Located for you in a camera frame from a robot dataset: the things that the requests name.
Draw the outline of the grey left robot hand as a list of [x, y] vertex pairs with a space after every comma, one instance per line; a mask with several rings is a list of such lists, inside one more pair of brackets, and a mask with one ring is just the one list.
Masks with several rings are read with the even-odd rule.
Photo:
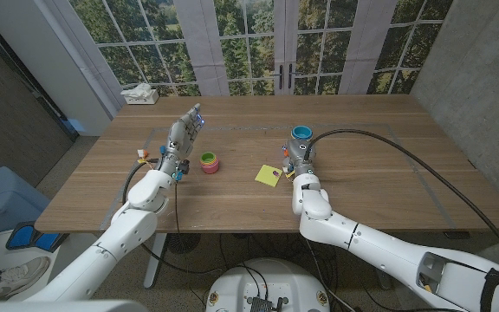
[[159, 171], [172, 175], [180, 163], [191, 154], [193, 143], [204, 125], [200, 108], [200, 103], [195, 104], [172, 124], [166, 143], [162, 147]]

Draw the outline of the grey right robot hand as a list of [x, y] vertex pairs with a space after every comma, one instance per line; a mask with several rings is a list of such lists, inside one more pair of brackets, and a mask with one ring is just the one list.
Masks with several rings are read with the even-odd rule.
[[313, 160], [315, 149], [314, 146], [310, 148], [308, 146], [309, 142], [305, 140], [287, 140], [283, 146], [285, 157], [282, 162], [285, 173], [292, 173], [294, 178], [303, 173], [314, 173]]

